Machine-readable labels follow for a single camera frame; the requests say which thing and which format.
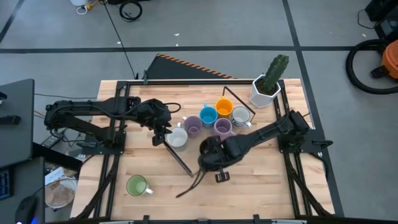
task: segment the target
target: hose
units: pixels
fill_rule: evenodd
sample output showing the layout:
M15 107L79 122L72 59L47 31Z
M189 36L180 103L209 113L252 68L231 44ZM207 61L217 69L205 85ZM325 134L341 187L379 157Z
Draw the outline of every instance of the hose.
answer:
M349 81L359 88L360 90L370 93L370 94L376 94L376 95L387 95L387 94L392 94L392 93L398 93L398 86L393 87L393 88L385 88L385 89L378 89L378 88L371 88L369 86L366 86L365 84L361 83L361 81L356 78L356 75L354 73L353 69L353 61L354 61L354 56L359 50L363 50L366 47L369 46L387 46L389 45L390 42L388 40L379 40L379 39L374 39L374 40L365 40L364 42L359 43L353 49L349 52L347 59L346 59L346 72Z

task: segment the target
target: white mug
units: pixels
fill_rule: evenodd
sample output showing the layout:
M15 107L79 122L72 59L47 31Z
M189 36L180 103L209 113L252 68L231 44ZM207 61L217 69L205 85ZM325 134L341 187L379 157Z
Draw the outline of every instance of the white mug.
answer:
M166 135L166 141L177 152L182 152L187 148L188 133L182 128L181 123L173 128L171 134Z
M234 127L237 128L250 128L250 111L243 107L239 106L232 110L231 113L231 123Z

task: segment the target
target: orange and black striped panel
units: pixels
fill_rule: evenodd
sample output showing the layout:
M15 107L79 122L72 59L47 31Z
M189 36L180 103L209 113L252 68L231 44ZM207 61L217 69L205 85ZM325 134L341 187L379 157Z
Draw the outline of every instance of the orange and black striped panel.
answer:
M169 59L169 60L171 60L171 61L173 61L173 62L181 63L181 64L186 65L186 66L191 66L192 68L195 68L195 69L200 69L200 70L202 70L202 71L204 71L204 72L212 73L212 74L217 75L217 76L219 76L219 77L223 77L223 78L235 78L235 77L232 77L231 75L226 75L226 74L224 74L224 73L217 72L217 71L211 70L211 69L209 69L209 68L205 68L205 67L202 67L202 66L200 66L200 65L196 65L196 64L194 64L194 63L190 63L190 62L187 62L187 61L184 61L184 60L180 60L180 59L178 59L178 58L171 57L171 56L166 55L166 54L157 54L156 57L166 58L166 59Z

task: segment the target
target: wooden table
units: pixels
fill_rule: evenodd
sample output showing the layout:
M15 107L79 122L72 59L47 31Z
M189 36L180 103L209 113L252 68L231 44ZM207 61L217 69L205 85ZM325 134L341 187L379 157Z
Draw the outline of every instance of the wooden table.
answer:
M307 114L308 106L300 80L284 81L291 109ZM102 81L98 100L113 97L116 82ZM273 105L257 109L249 103L251 85L227 86L257 113L251 129L240 129L237 132L248 133L276 120ZM142 101L157 98L164 103L180 103L182 109L172 114L170 122L176 127L178 122L182 122L182 116L198 116L203 104L215 104L221 97L223 87L224 85L133 86L130 95L139 96ZM233 101L234 106L240 105L229 93L225 96ZM309 116L305 119L312 125ZM105 127L109 125L109 119L96 116L93 123ZM294 217L284 158L279 152L276 138L252 148L241 162L229 167L227 171L231 174L230 181L217 184L214 175L208 174L196 189L181 198L175 198L192 184L193 178L188 176L163 145L152 146L152 131L140 128L131 121L126 124L126 149L119 162L112 220L142 220L143 215L150 215L151 220L252 219L253 214L259 214L263 219ZM193 172L198 169L200 138L190 139L188 148L178 152ZM308 188L324 208L333 213L323 164L308 154L302 154L301 160ZM95 156L82 167L72 217L83 210L98 188L102 161L103 156ZM147 179L154 195L133 197L127 193L126 182L136 174ZM297 186L296 189L299 193L300 211L304 214L301 193ZM104 215L107 198L108 193L105 192L101 215Z

